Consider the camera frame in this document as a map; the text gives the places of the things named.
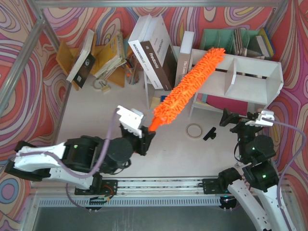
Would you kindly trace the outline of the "orange microfiber duster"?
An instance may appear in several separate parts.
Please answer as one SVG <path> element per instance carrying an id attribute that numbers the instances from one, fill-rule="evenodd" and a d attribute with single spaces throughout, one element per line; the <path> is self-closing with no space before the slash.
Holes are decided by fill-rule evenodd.
<path id="1" fill-rule="evenodd" d="M 150 132 L 154 132 L 159 126 L 170 124 L 176 119 L 192 96 L 197 93 L 209 76 L 214 73 L 225 55 L 224 48 L 211 48 L 207 51 L 164 101 L 154 109 L 154 117 L 149 126 Z"/>

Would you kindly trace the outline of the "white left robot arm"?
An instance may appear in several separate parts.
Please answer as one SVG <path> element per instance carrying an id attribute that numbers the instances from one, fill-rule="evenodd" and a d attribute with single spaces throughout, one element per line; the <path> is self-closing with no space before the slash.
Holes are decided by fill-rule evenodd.
<path id="1" fill-rule="evenodd" d="M 101 174 L 116 175 L 130 167 L 131 156 L 145 156 L 156 135 L 145 126 L 141 127 L 140 137 L 120 128 L 122 136 L 113 140 L 83 135 L 46 147 L 20 141 L 14 159 L 8 161 L 4 171 L 24 180 L 62 181 L 98 193 L 103 188 Z"/>

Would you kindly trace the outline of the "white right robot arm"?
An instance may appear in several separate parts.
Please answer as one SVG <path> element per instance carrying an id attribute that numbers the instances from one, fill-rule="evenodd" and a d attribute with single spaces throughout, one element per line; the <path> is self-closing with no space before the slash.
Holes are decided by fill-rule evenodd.
<path id="1" fill-rule="evenodd" d="M 258 134 L 264 127 L 285 124 L 276 121 L 274 113 L 259 109 L 242 117 L 228 109 L 223 110 L 219 125 L 235 126 L 237 134 L 234 151 L 239 153 L 238 162 L 244 164 L 243 175 L 235 168 L 228 168 L 218 175 L 219 186 L 229 191 L 240 203 L 258 231 L 295 231 L 282 195 L 284 173 L 278 174 L 270 162 L 275 156 L 271 137 Z"/>

